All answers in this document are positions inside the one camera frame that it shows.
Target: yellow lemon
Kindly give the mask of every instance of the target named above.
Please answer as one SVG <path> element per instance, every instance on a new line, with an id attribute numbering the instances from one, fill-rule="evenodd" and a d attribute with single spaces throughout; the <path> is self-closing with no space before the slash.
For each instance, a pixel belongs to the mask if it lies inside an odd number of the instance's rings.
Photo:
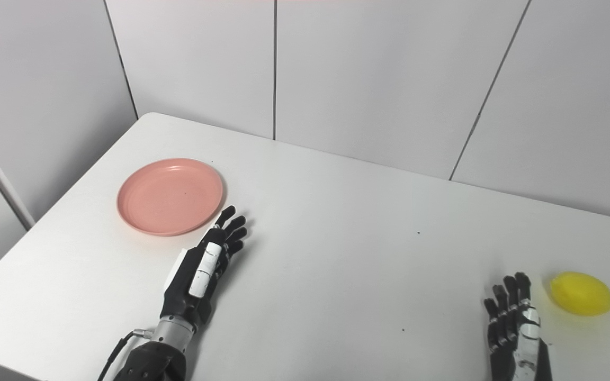
<path id="1" fill-rule="evenodd" d="M 610 310 L 610 290 L 592 275 L 568 271 L 550 283 L 552 299 L 566 311 L 595 316 Z"/>

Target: robotic arm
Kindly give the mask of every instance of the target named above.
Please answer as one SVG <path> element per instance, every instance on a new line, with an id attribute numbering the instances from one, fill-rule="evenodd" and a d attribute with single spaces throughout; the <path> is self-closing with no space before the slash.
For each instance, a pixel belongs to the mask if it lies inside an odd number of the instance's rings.
<path id="1" fill-rule="evenodd" d="M 114 381 L 184 381 L 185 350 L 194 333 L 211 316 L 211 296 L 216 290 L 232 256 L 244 247 L 244 216 L 225 222 L 235 214 L 235 207 L 223 210 L 198 246 L 184 251 L 167 280 L 159 324 L 154 332 L 134 330 L 112 352 L 98 381 L 102 381 L 111 362 L 131 336 L 150 341 L 133 349 Z"/>

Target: table surface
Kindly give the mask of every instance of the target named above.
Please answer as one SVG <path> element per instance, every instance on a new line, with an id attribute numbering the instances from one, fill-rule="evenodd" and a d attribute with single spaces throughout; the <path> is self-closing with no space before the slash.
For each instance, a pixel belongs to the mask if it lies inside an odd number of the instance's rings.
<path id="1" fill-rule="evenodd" d="M 547 281 L 610 286 L 610 217 L 171 116 L 143 116 L 0 261 L 0 365 L 95 379 L 119 338 L 156 325 L 177 237 L 134 231 L 119 186 L 167 157 L 207 162 L 250 236 L 189 349 L 193 379 L 487 379 L 481 300 L 533 282 L 555 379 L 610 379 L 610 312 L 573 316 Z"/>

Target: black cable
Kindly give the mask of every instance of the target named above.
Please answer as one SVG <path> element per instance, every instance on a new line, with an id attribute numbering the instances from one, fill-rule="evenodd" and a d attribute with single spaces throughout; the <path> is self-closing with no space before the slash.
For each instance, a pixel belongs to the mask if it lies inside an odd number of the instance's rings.
<path id="1" fill-rule="evenodd" d="M 100 376 L 97 378 L 97 381 L 102 381 L 102 379 L 105 378 L 105 374 L 107 374 L 107 371 L 110 369 L 112 362 L 114 362 L 114 359 L 116 359 L 121 350 L 126 346 L 126 343 L 128 343 L 129 339 L 132 337 L 133 331 L 130 331 L 128 335 L 124 336 L 121 340 L 119 340 L 118 343 L 116 343 L 116 347 L 114 347 L 112 353 L 107 358 L 107 363 L 105 364 L 105 367 L 102 368 L 102 372 L 100 372 Z"/>

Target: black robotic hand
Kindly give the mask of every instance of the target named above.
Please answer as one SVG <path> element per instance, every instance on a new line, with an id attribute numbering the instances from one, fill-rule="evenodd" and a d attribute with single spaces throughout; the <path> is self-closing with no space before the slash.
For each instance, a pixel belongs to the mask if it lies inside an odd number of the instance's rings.
<path id="1" fill-rule="evenodd" d="M 493 381 L 552 381 L 548 346 L 531 304 L 531 281 L 524 273 L 503 281 L 505 287 L 494 285 L 496 300 L 484 300 Z"/>
<path id="2" fill-rule="evenodd" d="M 98 381 L 132 336 L 150 339 L 131 350 L 114 381 L 183 381 L 186 379 L 185 350 L 199 327 L 211 317 L 211 296 L 232 256 L 244 247 L 246 218 L 237 217 L 235 207 L 223 210 L 199 244 L 181 253 L 165 286 L 159 324 L 154 332 L 134 330 L 119 341 Z"/>

